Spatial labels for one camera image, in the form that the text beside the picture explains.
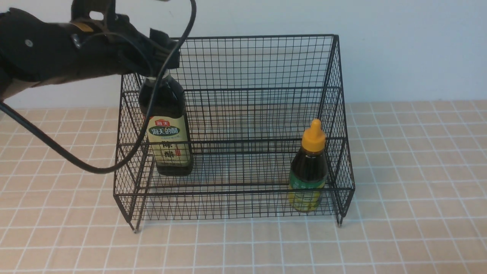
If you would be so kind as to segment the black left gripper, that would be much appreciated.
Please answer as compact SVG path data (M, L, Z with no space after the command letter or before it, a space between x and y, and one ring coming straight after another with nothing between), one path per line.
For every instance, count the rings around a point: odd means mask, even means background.
M173 53L177 40L157 29L148 36L139 32L128 15L117 13L115 0L74 0L71 23L92 28L78 48L110 73L157 76L164 64L168 70L180 66L180 52Z

